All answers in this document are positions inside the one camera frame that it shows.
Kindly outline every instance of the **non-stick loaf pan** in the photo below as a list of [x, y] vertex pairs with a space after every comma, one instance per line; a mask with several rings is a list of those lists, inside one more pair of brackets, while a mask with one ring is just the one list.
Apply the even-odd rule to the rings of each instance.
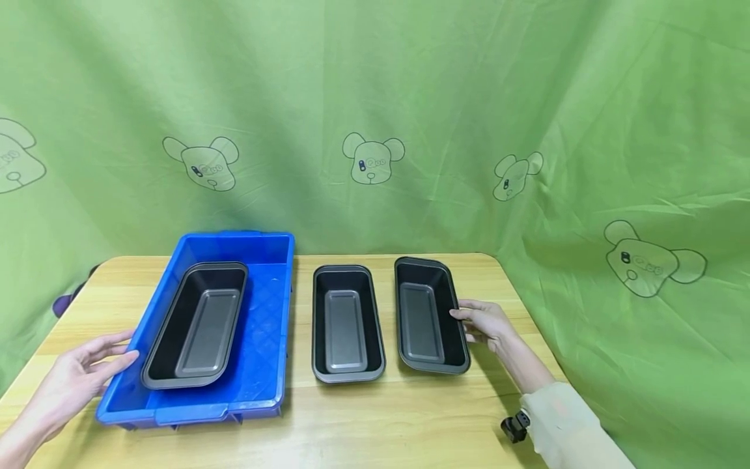
[[401, 257], [394, 265], [398, 351], [409, 367], [461, 374], [471, 357], [464, 325], [450, 315], [458, 308], [451, 271], [436, 260]]
[[367, 268], [322, 266], [313, 274], [312, 367], [324, 383], [374, 380], [386, 369]]
[[248, 268], [198, 263], [184, 274], [141, 374], [150, 389], [205, 386], [227, 367]]

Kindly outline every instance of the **human hand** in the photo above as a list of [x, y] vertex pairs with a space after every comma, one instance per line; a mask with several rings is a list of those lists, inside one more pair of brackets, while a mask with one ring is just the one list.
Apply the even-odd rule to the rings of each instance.
[[[101, 395], [107, 381], [138, 358], [138, 350], [125, 353], [132, 330], [102, 335], [60, 355], [42, 380], [19, 422], [42, 433], [43, 441], [54, 438], [95, 396]], [[110, 362], [102, 362], [117, 356]]]
[[500, 305], [475, 299], [459, 300], [458, 305], [465, 309], [452, 309], [451, 316], [464, 321], [467, 341], [487, 344], [499, 354], [501, 340], [516, 334]]

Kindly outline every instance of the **green fabric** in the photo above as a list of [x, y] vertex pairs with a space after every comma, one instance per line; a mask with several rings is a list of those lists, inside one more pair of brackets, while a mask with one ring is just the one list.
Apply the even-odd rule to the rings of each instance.
[[743, 467], [747, 5], [5, 5], [0, 389], [96, 263], [288, 230], [496, 256], [638, 467]]

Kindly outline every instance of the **crate handle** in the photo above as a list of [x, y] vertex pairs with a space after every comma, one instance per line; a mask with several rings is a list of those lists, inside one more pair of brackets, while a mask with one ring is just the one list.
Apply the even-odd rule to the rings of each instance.
[[227, 417], [226, 404], [188, 405], [157, 409], [154, 419], [159, 426], [187, 425], [198, 422], [220, 422]]

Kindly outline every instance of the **purple object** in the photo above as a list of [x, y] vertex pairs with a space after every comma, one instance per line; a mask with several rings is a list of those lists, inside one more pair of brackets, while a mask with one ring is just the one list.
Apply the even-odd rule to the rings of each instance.
[[62, 314], [65, 313], [65, 310], [68, 309], [68, 306], [70, 306], [72, 302], [73, 302], [73, 295], [60, 296], [52, 304], [52, 312], [55, 313], [55, 316], [57, 316], [57, 318], [60, 318], [62, 317]]
[[[97, 264], [88, 271], [88, 278], [92, 277], [92, 275], [94, 274], [94, 272], [96, 272], [96, 269], [100, 265], [101, 264]], [[76, 296], [78, 296], [78, 293], [81, 292], [81, 289], [84, 285], [86, 285], [86, 282], [83, 282], [81, 285], [79, 285], [72, 295], [63, 295], [55, 300], [55, 302], [52, 304], [52, 312], [55, 313], [55, 316], [57, 316], [58, 319], [62, 317], [63, 313], [65, 313], [68, 307], [70, 307], [71, 303], [76, 298]]]

